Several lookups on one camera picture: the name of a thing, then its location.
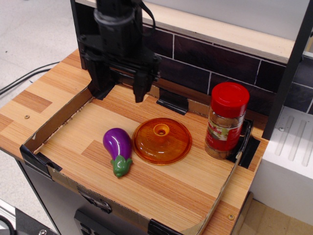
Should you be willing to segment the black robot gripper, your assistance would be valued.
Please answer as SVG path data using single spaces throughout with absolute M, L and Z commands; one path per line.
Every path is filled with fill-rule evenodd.
M 88 70 L 91 94 L 108 94 L 115 86 L 111 69 L 134 76 L 135 102 L 140 103 L 157 80 L 161 58 L 148 49 L 141 19 L 120 22 L 95 22 L 96 31 L 79 36 L 80 53 Z

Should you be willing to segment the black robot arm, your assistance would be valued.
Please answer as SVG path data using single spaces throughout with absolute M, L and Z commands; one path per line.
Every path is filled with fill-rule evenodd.
M 112 69 L 133 75 L 131 86 L 140 103 L 152 83 L 158 79 L 161 58 L 148 49 L 143 38 L 153 34 L 143 31 L 142 12 L 151 18 L 150 9 L 141 0 L 98 0 L 93 18 L 97 34 L 81 34 L 77 40 L 85 69 L 91 76 L 92 95 L 102 100 L 119 81 Z

